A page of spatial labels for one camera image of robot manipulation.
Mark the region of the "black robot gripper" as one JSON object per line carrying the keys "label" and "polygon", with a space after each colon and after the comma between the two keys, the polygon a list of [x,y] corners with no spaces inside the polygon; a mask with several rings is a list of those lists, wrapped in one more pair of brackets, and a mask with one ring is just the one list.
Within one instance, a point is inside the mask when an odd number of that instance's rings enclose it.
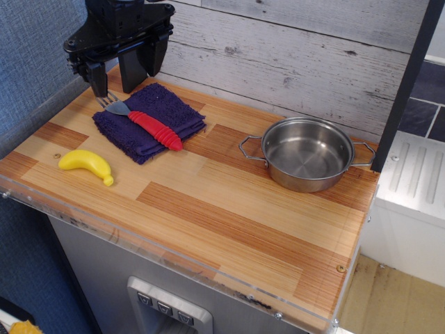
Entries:
{"label": "black robot gripper", "polygon": [[85,5],[85,23],[63,47],[73,73],[87,74],[96,97],[108,95],[104,62],[128,51],[137,51],[150,77],[159,73],[172,35],[173,5],[161,1],[86,1]]}

